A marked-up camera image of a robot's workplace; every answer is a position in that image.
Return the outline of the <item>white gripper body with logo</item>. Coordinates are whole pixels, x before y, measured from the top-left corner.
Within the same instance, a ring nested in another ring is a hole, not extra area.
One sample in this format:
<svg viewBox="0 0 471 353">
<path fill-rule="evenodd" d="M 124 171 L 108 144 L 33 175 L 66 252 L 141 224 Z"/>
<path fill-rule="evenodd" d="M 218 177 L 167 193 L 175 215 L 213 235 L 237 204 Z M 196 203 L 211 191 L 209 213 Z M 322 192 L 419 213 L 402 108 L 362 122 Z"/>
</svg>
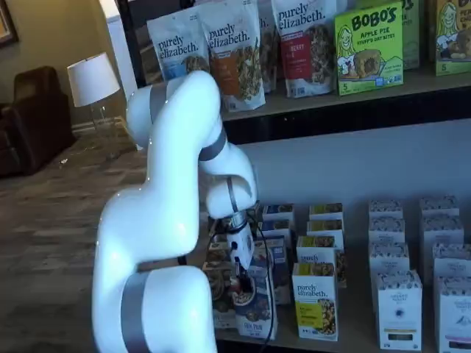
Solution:
<svg viewBox="0 0 471 353">
<path fill-rule="evenodd" d="M 231 230 L 227 234 L 227 247 L 231 263 L 234 265 L 238 263 L 244 270 L 248 270 L 255 248 L 250 226 L 245 225 L 240 229 Z"/>
</svg>

